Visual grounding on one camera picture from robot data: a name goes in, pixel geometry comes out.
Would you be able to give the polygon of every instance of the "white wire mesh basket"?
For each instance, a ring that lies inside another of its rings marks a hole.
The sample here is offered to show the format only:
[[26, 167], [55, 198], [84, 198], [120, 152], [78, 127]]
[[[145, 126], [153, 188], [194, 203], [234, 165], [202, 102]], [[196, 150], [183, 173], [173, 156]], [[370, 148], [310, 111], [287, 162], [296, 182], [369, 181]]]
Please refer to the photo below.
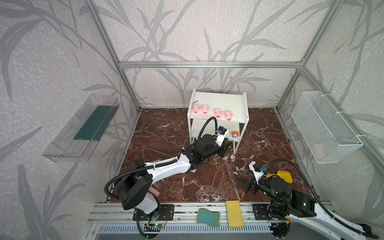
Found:
[[319, 91], [303, 92], [291, 115], [318, 163], [340, 162], [363, 145]]

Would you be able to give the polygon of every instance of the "cartoon figurine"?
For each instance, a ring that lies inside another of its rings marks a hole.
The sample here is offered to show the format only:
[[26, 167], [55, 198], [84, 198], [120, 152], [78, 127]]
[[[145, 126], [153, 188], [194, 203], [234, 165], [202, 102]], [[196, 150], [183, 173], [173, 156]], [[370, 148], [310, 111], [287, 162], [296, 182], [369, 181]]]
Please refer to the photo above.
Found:
[[204, 105], [201, 107], [201, 110], [203, 111], [204, 114], [207, 114], [207, 113], [208, 113], [208, 106], [204, 104]]
[[232, 132], [232, 138], [236, 139], [239, 136], [239, 132]]
[[194, 113], [198, 113], [199, 112], [199, 106], [197, 104], [193, 105], [192, 111]]
[[220, 116], [221, 116], [221, 111], [220, 111], [220, 109], [216, 108], [215, 117], [219, 118]]
[[225, 112], [225, 118], [226, 118], [228, 121], [230, 121], [230, 120], [232, 119], [232, 114], [231, 114], [230, 111], [226, 111], [226, 112]]

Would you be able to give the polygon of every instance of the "brown marble surface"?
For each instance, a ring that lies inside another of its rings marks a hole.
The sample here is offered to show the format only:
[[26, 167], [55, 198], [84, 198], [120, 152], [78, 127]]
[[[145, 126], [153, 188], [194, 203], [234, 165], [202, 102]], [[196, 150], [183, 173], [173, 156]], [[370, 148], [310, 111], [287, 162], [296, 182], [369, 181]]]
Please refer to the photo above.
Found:
[[[198, 201], [270, 201], [261, 193], [244, 194], [237, 177], [251, 180], [251, 161], [268, 163], [278, 159], [295, 162], [291, 147], [272, 108], [250, 108], [249, 123], [232, 163], [229, 156], [211, 157], [195, 173], [176, 174], [153, 185], [161, 195], [160, 202]], [[143, 109], [120, 173], [132, 160], [153, 162], [173, 157], [181, 147], [189, 145], [187, 109]], [[288, 163], [276, 164], [271, 172], [289, 171], [293, 189], [309, 194], [300, 174]]]

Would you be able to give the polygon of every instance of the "yellow sponge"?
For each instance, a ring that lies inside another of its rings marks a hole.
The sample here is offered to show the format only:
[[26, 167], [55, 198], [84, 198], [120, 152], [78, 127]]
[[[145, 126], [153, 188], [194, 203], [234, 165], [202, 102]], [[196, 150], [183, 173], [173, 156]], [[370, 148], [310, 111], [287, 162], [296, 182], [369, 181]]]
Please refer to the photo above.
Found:
[[228, 226], [229, 227], [244, 227], [243, 217], [241, 215], [240, 202], [225, 201], [227, 206]]

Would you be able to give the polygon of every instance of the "wallpaper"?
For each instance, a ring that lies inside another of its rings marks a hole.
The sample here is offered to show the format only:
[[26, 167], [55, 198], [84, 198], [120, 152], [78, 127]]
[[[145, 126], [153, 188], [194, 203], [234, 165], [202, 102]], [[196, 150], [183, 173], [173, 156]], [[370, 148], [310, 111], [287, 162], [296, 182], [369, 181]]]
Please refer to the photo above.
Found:
[[[299, 61], [331, 0], [95, 0], [120, 61]], [[125, 69], [143, 107], [185, 107], [193, 88], [276, 106], [293, 69]]]
[[[82, 1], [0, 2], [0, 239], [78, 239], [137, 112]], [[89, 94], [120, 108], [87, 163], [42, 156]]]
[[[293, 72], [291, 68], [142, 68], [125, 73], [139, 104], [146, 107], [187, 107], [194, 88], [213, 93], [246, 92], [248, 107], [275, 107]], [[222, 74], [230, 76], [222, 82]]]
[[344, 4], [306, 67], [384, 157], [384, 1]]
[[314, 91], [300, 76], [279, 109], [316, 193], [323, 201], [331, 201], [336, 213], [355, 223], [368, 223], [375, 234], [384, 236], [384, 178], [361, 149], [341, 162], [318, 164], [296, 126], [291, 112], [303, 91]]

